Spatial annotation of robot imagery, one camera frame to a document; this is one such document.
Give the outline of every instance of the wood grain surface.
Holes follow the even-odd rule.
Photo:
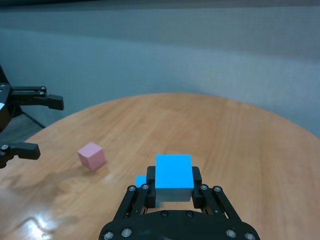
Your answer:
[[[254,106],[197,94],[128,97],[68,116],[29,142],[39,144],[39,160],[15,158],[0,170],[1,240],[97,240],[156,154],[192,155],[203,182],[222,186],[262,240],[320,236],[319,138]],[[96,172],[77,155],[89,142],[108,159]]]

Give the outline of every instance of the floor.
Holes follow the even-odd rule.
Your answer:
[[[42,129],[42,127],[22,114],[13,118],[0,133],[0,142],[24,142]]]

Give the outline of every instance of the gray wall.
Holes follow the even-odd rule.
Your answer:
[[[193,92],[257,105],[320,136],[320,6],[220,3],[5,9],[0,64],[13,85],[64,96],[63,112],[25,109],[44,125],[126,96]]]

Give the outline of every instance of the wooden table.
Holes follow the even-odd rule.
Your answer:
[[[156,154],[192,155],[203,182],[222,186],[262,240],[320,238],[320,140],[254,106],[197,94],[128,97],[66,117],[29,142],[39,144],[39,160],[0,170],[1,240],[97,240]],[[89,142],[108,159],[96,172],[77,155]]]

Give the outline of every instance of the pink cube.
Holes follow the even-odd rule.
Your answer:
[[[97,170],[107,162],[102,147],[93,142],[79,149],[78,155],[82,165],[91,171]]]

